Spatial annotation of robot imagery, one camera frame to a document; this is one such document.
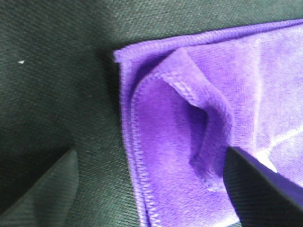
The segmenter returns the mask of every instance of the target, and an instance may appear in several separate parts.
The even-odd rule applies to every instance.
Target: purple microfiber towel
[[[238,221],[228,146],[303,186],[303,19],[130,45],[122,132],[142,227]]]

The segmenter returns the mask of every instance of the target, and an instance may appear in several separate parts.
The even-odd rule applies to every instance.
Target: folded cloth
[[[238,221],[228,146],[303,186],[303,19],[130,45],[122,133],[141,226]]]

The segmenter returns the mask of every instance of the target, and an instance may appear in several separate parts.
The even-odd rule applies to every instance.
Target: black fabric
[[[62,227],[76,195],[78,181],[77,153],[71,150],[0,215],[0,226]]]
[[[229,148],[224,184],[243,227],[303,227],[303,189]]]
[[[2,0],[0,10],[0,187],[74,145],[79,188],[65,225],[137,227],[112,51],[303,17],[303,1]]]

